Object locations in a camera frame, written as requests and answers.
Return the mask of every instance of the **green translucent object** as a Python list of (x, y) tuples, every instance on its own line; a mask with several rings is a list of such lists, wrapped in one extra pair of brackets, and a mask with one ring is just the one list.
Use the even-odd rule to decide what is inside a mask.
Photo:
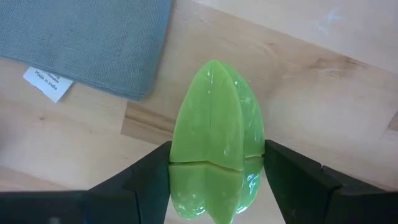
[(259, 189), (264, 126), (258, 102), (231, 67), (210, 61), (182, 103), (170, 152), (170, 190), (178, 214), (208, 212), (230, 224)]

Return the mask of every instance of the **gray microfiber cloth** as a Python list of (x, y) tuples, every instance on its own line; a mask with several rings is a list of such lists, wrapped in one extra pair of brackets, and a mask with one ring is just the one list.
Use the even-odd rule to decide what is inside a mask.
[(172, 0), (0, 0), (0, 57), (114, 95), (151, 91)]

